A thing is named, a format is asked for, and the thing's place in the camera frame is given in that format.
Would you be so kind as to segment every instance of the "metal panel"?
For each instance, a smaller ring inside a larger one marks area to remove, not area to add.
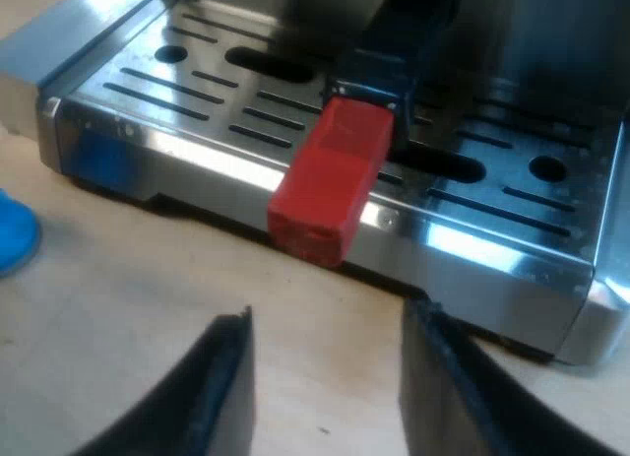
[[[0,121],[36,138],[41,89],[149,1],[63,0],[0,41]]]

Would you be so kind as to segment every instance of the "espresso machine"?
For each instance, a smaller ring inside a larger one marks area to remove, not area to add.
[[[628,8],[64,0],[0,43],[0,121],[64,175],[594,364],[630,310]]]

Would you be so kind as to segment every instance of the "blue object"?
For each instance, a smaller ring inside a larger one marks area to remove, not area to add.
[[[0,190],[0,276],[25,264],[39,245],[39,226],[31,209]]]

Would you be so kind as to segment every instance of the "black plastic piece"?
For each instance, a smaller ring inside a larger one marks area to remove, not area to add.
[[[248,308],[218,317],[144,400],[75,456],[245,456],[253,428]]]
[[[405,305],[400,403],[410,456],[616,454],[529,394],[427,297]]]
[[[416,89],[428,70],[438,34],[460,0],[385,0],[357,45],[345,50],[326,80],[333,96],[384,106],[396,115],[393,149],[402,150],[413,123]]]

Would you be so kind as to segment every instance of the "slot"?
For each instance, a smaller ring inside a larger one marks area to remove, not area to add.
[[[269,101],[274,101],[279,104],[283,104],[284,106],[290,106],[291,108],[301,109],[302,111],[306,111],[307,113],[322,114],[322,108],[318,106],[302,103],[301,101],[283,97],[282,95],[272,94],[271,92],[265,92],[264,90],[259,91],[256,94],[256,96],[259,98],[267,99]]]
[[[283,118],[281,116],[268,113],[267,111],[261,111],[260,109],[253,108],[251,106],[245,106],[243,108],[243,113],[255,116],[260,119],[264,119],[265,121],[271,121],[272,123],[280,124],[281,126],[294,129],[295,131],[303,131],[305,127],[303,123],[300,123],[298,121]]]
[[[387,173],[384,171],[378,172],[378,179],[383,180],[384,182],[391,183],[392,185],[403,185],[403,180],[397,175],[392,175],[391,173]]]
[[[507,109],[514,113],[518,113],[522,116],[526,116],[527,118],[535,120],[535,121],[542,121],[544,123],[551,123],[551,124],[561,123],[561,124],[570,126],[572,128],[578,128],[578,129],[581,129],[583,131],[587,131],[590,133],[592,133],[596,129],[596,126],[590,123],[586,124],[586,123],[570,121],[567,118],[564,118],[562,116],[558,116],[555,114],[539,113],[539,112],[532,111],[527,108],[523,108],[522,106],[518,106],[517,104],[510,103],[508,101],[501,101],[499,99],[481,98],[481,97],[475,97],[474,100],[480,105],[496,106],[499,108]]]
[[[310,67],[242,45],[226,52],[225,60],[238,67],[294,84],[305,84],[315,77]]]
[[[556,134],[549,133],[547,131],[543,131],[540,129],[535,129],[529,126],[523,126],[520,124],[510,123],[507,121],[503,121],[501,119],[496,119],[492,116],[488,116],[485,114],[472,114],[472,115],[466,116],[464,119],[469,122],[480,121],[483,123],[492,124],[499,128],[509,129],[517,133],[534,135],[539,138],[544,138],[549,141],[555,141],[556,143],[564,144],[565,146],[570,146],[572,148],[587,149],[587,150],[591,148],[589,144],[584,143],[582,141],[566,138],[564,136],[558,136]]]
[[[433,126],[433,120],[417,114],[413,117],[413,124],[418,126]]]
[[[252,33],[250,31],[242,30],[240,28],[235,28],[234,26],[224,25],[223,23],[218,23],[216,21],[207,20],[205,18],[200,18],[195,15],[190,15],[188,13],[184,13],[181,15],[182,18],[186,18],[187,20],[195,21],[197,23],[201,23],[202,25],[211,26],[213,28],[218,28],[224,31],[230,31],[231,33],[236,33],[240,35],[244,35],[245,37],[251,37],[252,39],[262,40],[264,42],[274,42],[270,37],[266,37],[261,34]]]
[[[222,79],[221,77],[217,77],[216,75],[210,75],[206,72],[200,72],[198,70],[193,70],[192,72],[194,77],[199,77],[200,79],[208,80],[210,82],[215,82],[219,85],[225,85],[226,87],[230,87],[231,89],[238,88],[238,84],[236,82],[231,82],[230,80]]]
[[[479,161],[417,141],[409,141],[406,149],[391,153],[389,161],[462,183],[476,183],[485,178],[485,166]]]
[[[540,229],[541,231],[552,232],[554,234],[558,234],[559,236],[563,236],[563,237],[571,236],[571,231],[569,231],[567,228],[563,228],[557,225],[552,225],[550,223],[542,222],[540,220],[526,217],[525,215],[520,215],[518,213],[510,212],[508,210],[503,210],[501,208],[492,207],[484,203],[476,202],[475,200],[471,200],[469,198],[453,195],[451,193],[445,192],[444,190],[438,190],[436,188],[429,188],[426,191],[426,194],[430,197],[437,198],[439,200],[445,200],[447,202],[455,203],[457,205],[471,208],[479,212],[488,213],[490,215],[494,215],[495,217],[504,218],[506,220],[510,220],[516,223],[520,223],[522,225],[526,225],[528,227]]]
[[[560,210],[562,212],[575,212],[575,208],[572,205],[567,205],[566,203],[551,200],[550,198],[540,197],[539,195],[524,192],[523,190],[518,190],[516,188],[504,187],[503,193],[505,193],[506,195],[511,195],[512,197],[522,198],[523,200],[529,200],[530,202],[535,202],[541,205],[545,205],[547,207],[555,208],[556,210]]]
[[[106,83],[103,86],[108,90],[113,90],[118,92],[119,94],[126,95],[127,97],[133,97],[139,99],[141,101],[146,101],[147,103],[154,104],[155,106],[159,106],[161,108],[170,109],[171,111],[176,111],[180,114],[184,114],[186,116],[190,116],[191,118],[199,119],[201,121],[208,121],[210,116],[207,114],[199,113],[197,111],[193,111],[192,109],[184,108],[183,106],[179,106],[178,104],[169,103],[168,101],[164,101],[163,99],[150,97],[145,94],[141,94],[140,92],[136,92],[135,90],[130,90],[125,87],[121,87],[117,84]]]
[[[181,92],[182,94],[189,95],[191,97],[199,98],[204,101],[209,101],[216,104],[222,104],[225,102],[223,98],[213,97],[212,95],[204,94],[202,92],[198,92],[196,90],[189,89],[187,87],[182,87],[179,84],[174,84],[173,82],[169,82],[168,80],[159,79],[158,77],[154,77],[153,75],[145,74],[144,72],[138,72],[134,69],[129,69],[127,67],[123,67],[120,69],[123,74],[131,75],[132,77],[136,77],[138,79],[146,80],[148,82],[153,82],[154,84],[162,85],[163,87],[168,87],[177,92]]]
[[[217,42],[219,42],[219,40],[215,39],[214,37],[208,37],[207,35],[193,33],[192,31],[183,30],[182,28],[178,28],[176,26],[169,26],[167,27],[167,29],[173,33],[194,37],[195,39],[203,40],[205,42],[209,42],[210,44],[216,44]]]
[[[472,133],[464,129],[458,129],[455,134],[461,138],[470,139],[471,141],[477,141],[483,144],[489,144],[495,148],[501,149],[513,149],[514,147],[510,143],[500,141],[498,139],[490,138],[489,136],[481,136],[480,134]]]
[[[263,141],[267,144],[273,144],[274,146],[278,146],[280,148],[288,149],[293,144],[286,139],[279,138],[278,136],[272,136],[271,134],[266,134],[261,131],[256,131],[254,129],[248,128],[246,126],[241,126],[240,124],[230,124],[229,130],[234,133],[242,134],[243,136],[248,136],[250,138],[256,139],[257,141]]]

